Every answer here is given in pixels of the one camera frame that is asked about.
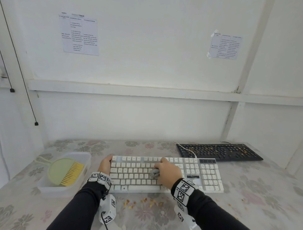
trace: clear plastic container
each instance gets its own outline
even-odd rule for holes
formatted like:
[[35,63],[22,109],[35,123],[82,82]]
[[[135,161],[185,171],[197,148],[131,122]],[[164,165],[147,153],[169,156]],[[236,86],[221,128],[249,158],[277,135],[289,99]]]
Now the clear plastic container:
[[37,182],[37,187],[41,191],[41,195],[46,198],[60,198],[60,197],[71,197],[74,196],[79,190],[89,167],[91,166],[91,154],[85,152],[70,152],[60,156],[57,159],[61,158],[71,158],[76,162],[84,164],[82,172],[77,178],[76,182],[70,186],[55,186],[50,182],[46,173],[42,178]]

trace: floral tablecloth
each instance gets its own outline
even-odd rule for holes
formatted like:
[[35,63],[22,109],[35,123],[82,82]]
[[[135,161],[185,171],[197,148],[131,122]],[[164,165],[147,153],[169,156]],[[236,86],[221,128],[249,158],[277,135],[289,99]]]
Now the floral tablecloth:
[[[90,152],[96,171],[110,154],[178,157],[173,142],[58,140],[42,156]],[[219,162],[224,193],[208,194],[250,229],[303,229],[303,185],[273,161]],[[0,189],[0,229],[46,229],[71,198],[43,198],[36,182],[46,167],[32,162]],[[114,194],[117,216],[109,229],[183,229],[170,194]],[[94,219],[92,229],[105,229]]]

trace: black keyboard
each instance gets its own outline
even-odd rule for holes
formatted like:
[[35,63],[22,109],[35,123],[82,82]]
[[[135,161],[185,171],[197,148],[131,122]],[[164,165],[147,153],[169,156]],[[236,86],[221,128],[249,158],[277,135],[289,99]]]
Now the black keyboard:
[[[245,144],[181,144],[193,151],[197,158],[215,158],[217,161],[262,161],[263,158]],[[195,155],[177,144],[182,157],[195,158]]]

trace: gray cleaning cloth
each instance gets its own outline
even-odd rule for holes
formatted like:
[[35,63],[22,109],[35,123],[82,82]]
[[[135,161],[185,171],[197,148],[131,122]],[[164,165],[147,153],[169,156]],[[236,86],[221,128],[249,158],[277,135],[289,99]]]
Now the gray cleaning cloth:
[[160,171],[158,168],[154,168],[152,171],[151,171],[151,178],[152,179],[157,179],[160,175]]

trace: black sleeve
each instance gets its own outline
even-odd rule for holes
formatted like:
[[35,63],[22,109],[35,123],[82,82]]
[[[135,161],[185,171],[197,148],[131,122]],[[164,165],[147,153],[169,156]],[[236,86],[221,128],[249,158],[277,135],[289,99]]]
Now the black sleeve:
[[87,182],[59,213],[47,230],[89,230],[97,213],[104,185]]
[[[171,189],[171,194],[175,193],[175,189],[179,182],[175,182]],[[202,191],[195,189],[189,196],[187,203],[188,214],[192,216],[197,225],[203,230],[249,230],[244,224],[219,207],[209,196]]]

